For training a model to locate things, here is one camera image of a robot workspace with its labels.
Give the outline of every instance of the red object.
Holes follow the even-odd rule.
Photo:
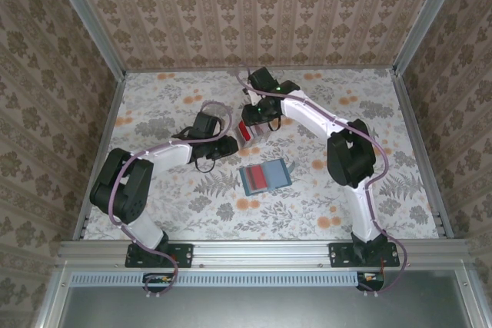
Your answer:
[[[241,134],[243,135],[246,141],[251,140],[251,135],[249,134],[248,129],[246,128],[246,125],[244,124],[243,121],[239,122],[239,131],[241,132]]]
[[[247,167],[246,174],[248,175],[250,188],[253,191],[263,190],[268,187],[267,180],[264,177],[263,169],[261,169],[261,165]]]

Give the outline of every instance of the patterned wall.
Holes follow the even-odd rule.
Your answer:
[[[424,0],[89,0],[127,69],[389,65]]]
[[[404,80],[454,231],[492,297],[492,0],[446,0]]]
[[[0,0],[0,326],[42,302],[114,86],[68,0]]]

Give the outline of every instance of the floral wallpaper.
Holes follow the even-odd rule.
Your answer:
[[[446,0],[404,80],[454,232],[492,301],[492,0]]]
[[[127,70],[391,65],[425,0],[89,0]]]
[[[277,70],[317,103],[347,119],[364,120],[384,147],[391,169],[374,187],[380,221],[401,238],[434,238],[437,231],[389,70]],[[241,120],[248,99],[226,71],[136,73],[126,77],[110,149],[139,151],[193,123],[204,101],[222,101]],[[206,112],[225,117],[223,108]],[[284,158],[292,185],[246,197],[238,169]],[[327,172],[326,142],[289,118],[268,141],[219,160],[209,174],[183,165],[153,178],[148,212],[174,240],[330,240],[350,238],[344,190]],[[210,163],[199,161],[202,170]],[[382,169],[378,157],[376,171]],[[93,207],[85,239],[124,235]]]
[[[0,326],[31,326],[115,82],[68,0],[0,0]]]

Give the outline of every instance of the floral tablecloth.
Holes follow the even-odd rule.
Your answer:
[[[279,81],[290,79],[299,84],[336,115],[365,121],[391,164],[389,174],[374,186],[381,225],[400,238],[437,237],[388,70],[282,70],[272,74]],[[110,150],[138,151],[159,144],[191,125],[203,101],[212,99],[233,109],[234,124],[248,101],[227,71],[129,74]],[[221,108],[206,111],[225,117]],[[172,240],[347,239],[351,215],[342,187],[327,172],[325,146],[306,128],[284,118],[281,129],[268,142],[218,161],[209,174],[189,164],[154,177],[147,209]],[[277,158],[284,158],[287,166],[294,164],[292,185],[246,197],[238,169]],[[381,170],[381,157],[375,167]],[[124,238],[105,214],[92,208],[85,239]]]

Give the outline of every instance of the mounting plate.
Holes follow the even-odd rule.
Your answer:
[[[385,267],[399,267],[397,246],[393,242],[386,243],[381,251],[367,263],[358,263],[354,255],[354,244],[351,242],[340,242],[328,244],[330,262],[332,268],[347,267],[376,267],[381,268],[381,258]]]
[[[193,261],[193,244],[169,244],[167,255],[178,263],[180,268],[191,268]],[[128,246],[125,267],[127,268],[172,268],[169,260],[148,253],[139,246],[131,244]]]

